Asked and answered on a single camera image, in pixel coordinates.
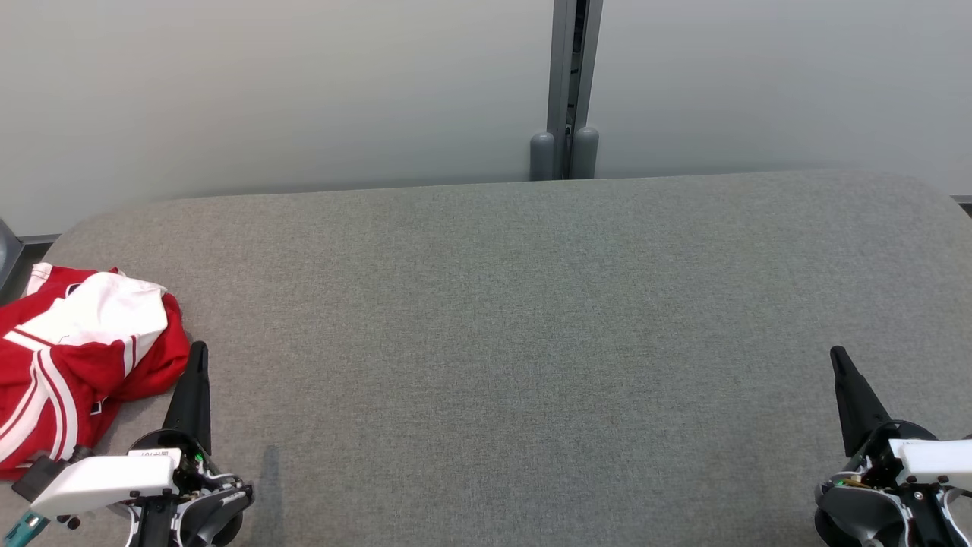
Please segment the red number 23 jersey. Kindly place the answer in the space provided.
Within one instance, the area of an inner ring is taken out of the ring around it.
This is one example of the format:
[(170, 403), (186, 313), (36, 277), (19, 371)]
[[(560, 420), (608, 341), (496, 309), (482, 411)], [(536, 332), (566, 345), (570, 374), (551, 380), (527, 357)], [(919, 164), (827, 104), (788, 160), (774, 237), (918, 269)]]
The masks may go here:
[(39, 263), (25, 294), (0, 307), (0, 482), (19, 479), (41, 456), (100, 443), (129, 402), (98, 394), (108, 373), (107, 311), (150, 291), (169, 293), (116, 269)]

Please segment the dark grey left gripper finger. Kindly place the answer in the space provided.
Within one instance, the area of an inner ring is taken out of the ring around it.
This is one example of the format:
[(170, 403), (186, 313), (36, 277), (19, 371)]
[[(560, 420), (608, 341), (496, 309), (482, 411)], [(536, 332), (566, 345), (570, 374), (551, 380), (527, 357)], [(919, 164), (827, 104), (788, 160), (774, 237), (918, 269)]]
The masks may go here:
[(175, 384), (163, 428), (190, 436), (202, 451), (212, 453), (208, 347), (204, 342), (190, 345), (188, 362)]

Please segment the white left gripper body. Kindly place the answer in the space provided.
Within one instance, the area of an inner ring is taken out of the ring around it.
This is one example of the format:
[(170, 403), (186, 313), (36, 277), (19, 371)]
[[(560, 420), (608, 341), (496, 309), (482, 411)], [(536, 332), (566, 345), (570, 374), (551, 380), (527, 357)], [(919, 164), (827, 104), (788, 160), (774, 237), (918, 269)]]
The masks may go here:
[(219, 475), (194, 436), (160, 429), (136, 440), (124, 456), (93, 456), (67, 465), (30, 509), (53, 519), (142, 498), (180, 498), (208, 487)]

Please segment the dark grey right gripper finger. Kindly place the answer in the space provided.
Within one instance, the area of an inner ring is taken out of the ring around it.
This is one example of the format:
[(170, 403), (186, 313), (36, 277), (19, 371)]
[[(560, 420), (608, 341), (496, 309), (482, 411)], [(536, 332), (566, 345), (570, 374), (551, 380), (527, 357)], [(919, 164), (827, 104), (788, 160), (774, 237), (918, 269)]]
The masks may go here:
[(854, 456), (890, 415), (843, 346), (830, 349), (844, 453)]

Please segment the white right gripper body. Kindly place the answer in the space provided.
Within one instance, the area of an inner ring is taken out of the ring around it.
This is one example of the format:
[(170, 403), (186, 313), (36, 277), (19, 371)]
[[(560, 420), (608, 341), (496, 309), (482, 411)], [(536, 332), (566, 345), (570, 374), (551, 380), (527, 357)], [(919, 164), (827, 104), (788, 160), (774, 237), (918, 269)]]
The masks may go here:
[(972, 434), (941, 441), (912, 422), (886, 420), (848, 461), (847, 484), (879, 491), (917, 485), (972, 491)]

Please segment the grey cylindrical post foot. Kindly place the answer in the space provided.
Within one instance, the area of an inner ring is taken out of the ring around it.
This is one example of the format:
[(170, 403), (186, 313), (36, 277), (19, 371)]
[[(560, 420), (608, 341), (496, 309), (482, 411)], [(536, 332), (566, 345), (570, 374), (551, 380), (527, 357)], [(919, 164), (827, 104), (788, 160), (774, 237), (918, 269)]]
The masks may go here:
[(576, 129), (570, 146), (570, 179), (594, 179), (600, 134), (596, 128)]
[(555, 180), (557, 142), (550, 132), (539, 132), (530, 139), (530, 181)]

